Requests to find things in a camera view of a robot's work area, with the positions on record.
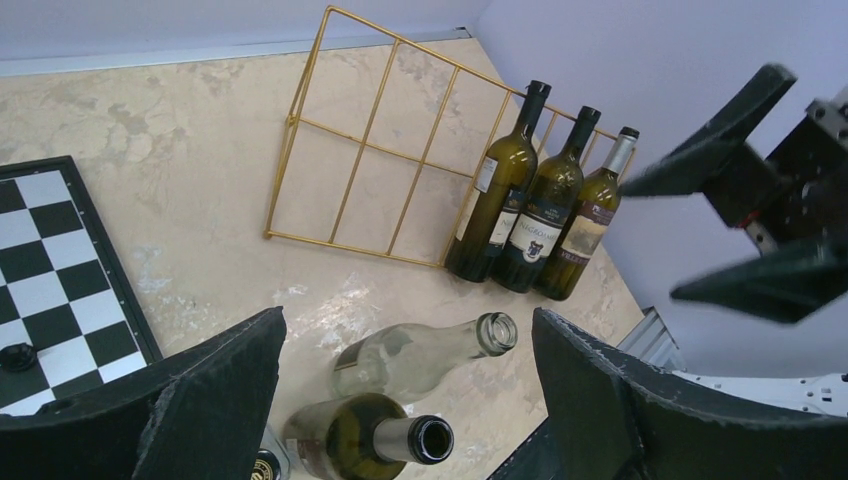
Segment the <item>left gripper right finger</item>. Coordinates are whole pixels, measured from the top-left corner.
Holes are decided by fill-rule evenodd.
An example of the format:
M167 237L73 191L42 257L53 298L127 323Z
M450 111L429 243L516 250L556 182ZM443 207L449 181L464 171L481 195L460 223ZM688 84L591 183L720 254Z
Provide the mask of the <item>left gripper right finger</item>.
M845 418L729 395L537 308L547 418L497 479L843 479Z

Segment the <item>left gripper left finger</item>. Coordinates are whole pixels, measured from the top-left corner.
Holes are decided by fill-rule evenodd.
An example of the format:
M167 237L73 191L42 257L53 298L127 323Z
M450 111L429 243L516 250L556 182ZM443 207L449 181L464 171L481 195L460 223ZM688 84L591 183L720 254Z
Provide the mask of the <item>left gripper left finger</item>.
M283 308L267 308L33 415L3 415L2 478L249 478L286 334Z

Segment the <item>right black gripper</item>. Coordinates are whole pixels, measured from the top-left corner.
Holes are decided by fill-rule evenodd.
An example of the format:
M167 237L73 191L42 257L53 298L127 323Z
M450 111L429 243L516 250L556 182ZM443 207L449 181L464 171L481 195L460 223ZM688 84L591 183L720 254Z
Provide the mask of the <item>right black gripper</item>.
M659 197L690 195L704 184L725 225L768 253L688 280L670 291L672 299L796 324L847 293L845 235L788 244L839 221L815 213L809 195L847 164L847 90L813 100L769 155L746 142L796 81L782 64L763 65L699 130L619 187L624 197Z

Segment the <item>olive wine bottle grey neck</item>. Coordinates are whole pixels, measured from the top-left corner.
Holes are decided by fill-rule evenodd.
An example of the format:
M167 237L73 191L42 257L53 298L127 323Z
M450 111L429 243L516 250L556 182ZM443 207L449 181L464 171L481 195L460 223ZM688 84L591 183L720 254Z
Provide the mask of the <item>olive wine bottle grey neck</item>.
M619 176L639 137L638 130L623 127L604 163L585 177L564 232L533 285L541 295L563 301L573 293L619 208Z

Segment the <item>green bottle silver neck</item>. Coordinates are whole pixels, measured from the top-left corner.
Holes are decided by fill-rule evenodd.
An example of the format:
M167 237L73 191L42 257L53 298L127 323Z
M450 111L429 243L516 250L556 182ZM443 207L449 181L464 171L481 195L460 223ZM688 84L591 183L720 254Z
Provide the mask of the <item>green bottle silver neck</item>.
M446 420L409 417L378 393L307 405L287 420L281 439L293 466L317 479L395 479L407 464L441 463L454 448Z

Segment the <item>dark wine bottle white label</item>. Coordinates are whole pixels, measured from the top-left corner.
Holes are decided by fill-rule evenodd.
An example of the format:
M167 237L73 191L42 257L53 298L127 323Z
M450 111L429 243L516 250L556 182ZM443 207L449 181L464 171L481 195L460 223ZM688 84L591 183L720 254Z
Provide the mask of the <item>dark wine bottle white label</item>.
M528 292L561 235L584 180L579 161L601 112L581 108L561 151L541 162L527 199L490 277L504 288Z

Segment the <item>clear glass bottle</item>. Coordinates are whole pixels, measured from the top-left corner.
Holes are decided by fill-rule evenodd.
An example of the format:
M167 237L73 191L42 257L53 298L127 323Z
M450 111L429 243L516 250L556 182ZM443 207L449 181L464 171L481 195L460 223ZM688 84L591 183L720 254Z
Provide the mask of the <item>clear glass bottle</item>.
M345 348L333 360L329 387L336 398L377 393L400 404L427 397L460 366L499 357L518 341L515 321L503 312L445 328L401 323Z

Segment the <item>dark front wine bottle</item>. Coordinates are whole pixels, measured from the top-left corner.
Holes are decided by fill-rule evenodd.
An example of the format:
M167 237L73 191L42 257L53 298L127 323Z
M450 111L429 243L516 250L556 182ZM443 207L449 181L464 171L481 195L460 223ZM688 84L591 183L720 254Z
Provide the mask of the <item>dark front wine bottle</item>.
M502 252L537 170L532 137L550 91L549 84L531 81L512 131L486 150L445 258L455 276L486 280Z

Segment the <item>clear square liquor bottle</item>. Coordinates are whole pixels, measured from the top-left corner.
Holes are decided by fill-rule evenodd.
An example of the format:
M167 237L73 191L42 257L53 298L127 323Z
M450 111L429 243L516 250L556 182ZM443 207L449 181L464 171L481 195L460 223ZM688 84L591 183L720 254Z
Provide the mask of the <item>clear square liquor bottle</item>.
M251 480L289 480L291 463L283 445L269 425L265 426Z

